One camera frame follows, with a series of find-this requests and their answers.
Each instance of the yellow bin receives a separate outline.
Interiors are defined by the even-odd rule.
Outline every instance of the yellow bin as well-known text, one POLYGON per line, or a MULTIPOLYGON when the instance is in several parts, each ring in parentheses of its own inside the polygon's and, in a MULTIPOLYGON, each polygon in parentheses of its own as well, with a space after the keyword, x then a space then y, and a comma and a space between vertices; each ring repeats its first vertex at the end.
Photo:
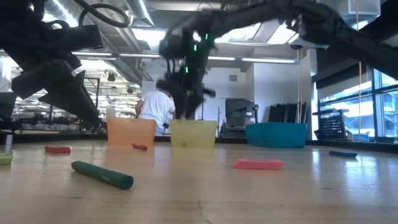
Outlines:
POLYGON ((214 147, 217 121, 171 120, 172 146, 214 147))

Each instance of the white shirt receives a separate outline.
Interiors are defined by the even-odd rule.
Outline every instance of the white shirt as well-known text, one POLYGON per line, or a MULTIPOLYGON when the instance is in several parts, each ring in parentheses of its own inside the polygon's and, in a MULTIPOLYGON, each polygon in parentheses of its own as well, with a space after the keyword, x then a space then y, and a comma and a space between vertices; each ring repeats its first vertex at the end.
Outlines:
POLYGON ((163 123, 175 110, 174 102, 161 91, 152 91, 141 99, 144 103, 138 118, 154 119, 156 125, 163 129, 163 123))

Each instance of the plastic bin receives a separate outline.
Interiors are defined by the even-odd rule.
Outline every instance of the plastic bin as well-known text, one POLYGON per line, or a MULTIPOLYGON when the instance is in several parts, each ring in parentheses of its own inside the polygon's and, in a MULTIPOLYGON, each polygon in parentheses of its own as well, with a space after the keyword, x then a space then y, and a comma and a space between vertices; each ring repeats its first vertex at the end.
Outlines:
POLYGON ((171 120, 172 146, 214 147, 217 121, 171 120))
POLYGON ((152 119, 110 118, 106 121, 108 144, 142 144, 147 147, 155 142, 156 122, 152 119))
POLYGON ((12 155, 0 153, 0 165, 9 165, 12 163, 12 155))
POLYGON ((305 146, 307 124, 247 124, 246 137, 248 144, 253 146, 300 149, 305 146))

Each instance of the blue bin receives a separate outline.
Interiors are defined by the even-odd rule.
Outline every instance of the blue bin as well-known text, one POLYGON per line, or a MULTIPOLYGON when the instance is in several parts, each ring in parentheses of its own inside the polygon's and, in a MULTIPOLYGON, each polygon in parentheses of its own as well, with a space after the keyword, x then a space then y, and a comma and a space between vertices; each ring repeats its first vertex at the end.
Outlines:
POLYGON ((253 146, 302 149, 307 137, 307 124, 247 124, 246 137, 248 144, 253 146))

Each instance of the yellow rope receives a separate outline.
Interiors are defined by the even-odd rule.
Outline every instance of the yellow rope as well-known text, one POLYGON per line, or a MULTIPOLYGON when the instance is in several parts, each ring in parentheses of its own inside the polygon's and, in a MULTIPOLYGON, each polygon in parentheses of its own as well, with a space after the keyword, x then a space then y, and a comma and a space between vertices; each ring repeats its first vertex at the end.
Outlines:
POLYGON ((298 121, 301 123, 302 120, 302 113, 303 113, 303 49, 300 50, 300 120, 298 121))
MULTIPOLYGON (((359 30, 359 0, 356 0, 356 29, 359 30)), ((361 84, 362 84, 362 62, 358 63, 359 66, 359 100, 358 100, 358 141, 361 141, 361 84)))

